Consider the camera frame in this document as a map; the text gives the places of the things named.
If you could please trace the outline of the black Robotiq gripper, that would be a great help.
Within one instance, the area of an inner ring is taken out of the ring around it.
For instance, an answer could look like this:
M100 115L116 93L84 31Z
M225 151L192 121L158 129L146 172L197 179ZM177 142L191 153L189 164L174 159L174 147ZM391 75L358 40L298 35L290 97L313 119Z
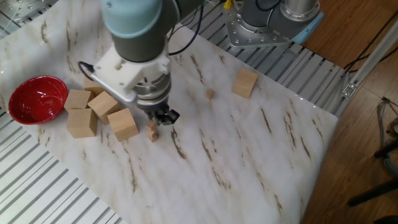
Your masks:
M168 99L164 99L159 102L138 102L137 108L147 114L149 120L153 121L157 126L172 125L174 124L180 114L175 110L170 110Z

